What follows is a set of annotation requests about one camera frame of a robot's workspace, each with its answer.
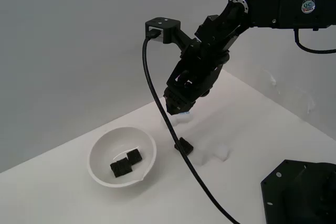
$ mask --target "white backdrop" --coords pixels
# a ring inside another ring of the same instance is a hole
[[[152,101],[144,23],[179,19],[190,36],[227,0],[0,0],[0,172]],[[179,60],[149,44],[159,93]]]
[[[336,48],[336,27],[301,30],[300,42]],[[236,40],[230,56],[227,71],[336,139],[336,54],[302,51],[293,30],[252,28]]]

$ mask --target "black robotic arm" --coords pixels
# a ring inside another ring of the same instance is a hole
[[[336,0],[228,0],[220,15],[208,16],[198,27],[194,39],[181,30],[178,20],[159,17],[146,22],[146,33],[159,30],[155,40],[175,43],[181,50],[164,91],[168,113],[189,111],[199,97],[209,93],[229,60],[229,48],[250,27],[293,29],[301,49],[316,54],[336,52],[308,49],[299,42],[299,29],[335,25],[335,13]]]

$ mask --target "black cable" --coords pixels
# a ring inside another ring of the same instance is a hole
[[[211,194],[211,192],[209,191],[209,189],[206,187],[206,185],[204,184],[204,182],[202,181],[202,179],[200,178],[200,176],[198,175],[197,171],[195,170],[194,166],[191,164],[189,158],[187,157],[187,155],[185,154],[183,147],[181,146],[180,142],[179,142],[179,138],[177,137],[173,126],[171,124],[171,122],[168,119],[168,116],[166,114],[166,112],[164,111],[159,97],[155,91],[155,88],[153,86],[149,71],[148,71],[148,66],[147,66],[147,44],[148,41],[151,38],[156,38],[160,35],[160,31],[159,30],[151,30],[147,35],[146,35],[146,39],[143,42],[143,46],[142,46],[142,63],[143,63],[143,69],[146,75],[146,80],[148,83],[148,87],[151,90],[151,93],[153,95],[154,101],[157,105],[157,107],[160,110],[160,113],[164,119],[164,121],[167,124],[167,127],[169,129],[169,132],[172,135],[172,138],[178,148],[178,150],[180,151],[185,163],[187,164],[188,168],[190,169],[191,173],[194,175],[195,179],[197,180],[197,182],[199,183],[199,185],[202,187],[202,189],[204,190],[205,194],[209,197],[209,199],[211,200],[211,202],[217,207],[217,209],[229,220],[231,221],[233,224],[239,224],[238,221],[236,221],[227,211],[225,211],[225,209],[223,207],[221,207],[221,205],[217,202],[217,200],[215,199],[215,197]]]
[[[310,48],[307,48],[307,47],[303,46],[300,43],[300,39],[299,39],[299,29],[294,29],[294,35],[295,35],[295,43],[303,51],[310,52],[312,54],[318,54],[318,55],[327,55],[327,54],[333,54],[333,53],[336,52],[336,49],[330,49],[330,50],[313,50],[313,49],[310,49]]]

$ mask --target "logo sticker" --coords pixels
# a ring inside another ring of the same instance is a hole
[[[315,1],[314,0],[304,0],[301,6],[303,13],[311,13],[315,10]]]

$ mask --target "bowl rim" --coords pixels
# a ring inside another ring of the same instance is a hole
[[[152,142],[152,145],[153,145],[153,157],[152,157],[152,160],[147,168],[147,170],[144,172],[143,174],[143,177],[142,179],[136,179],[136,180],[132,180],[130,182],[127,182],[127,183],[123,183],[123,184],[110,184],[110,183],[106,183],[102,180],[100,180],[92,171],[91,169],[91,165],[90,165],[90,157],[91,157],[91,153],[92,153],[92,150],[93,150],[93,147],[99,142],[99,140],[101,140],[106,134],[110,133],[111,131],[114,131],[116,129],[120,129],[120,128],[134,128],[134,129],[137,129],[139,131],[142,131],[143,133],[145,133],[148,138],[151,140]],[[89,155],[88,155],[88,158],[87,158],[87,169],[88,169],[88,172],[89,174],[91,175],[91,177],[97,182],[99,183],[100,185],[103,185],[103,186],[107,186],[107,187],[113,187],[113,188],[119,188],[119,187],[126,187],[126,186],[130,186],[130,185],[133,185],[139,181],[142,181],[145,176],[147,175],[147,173],[152,169],[153,165],[154,165],[154,162],[155,162],[155,159],[156,159],[156,143],[155,143],[155,140],[154,138],[144,129],[140,128],[140,127],[135,127],[133,125],[125,125],[125,126],[120,126],[120,127],[114,127],[112,128],[111,130],[107,131],[107,132],[104,132],[103,135],[101,135],[95,142],[94,144],[91,146],[91,149],[90,149],[90,152],[89,152]]]

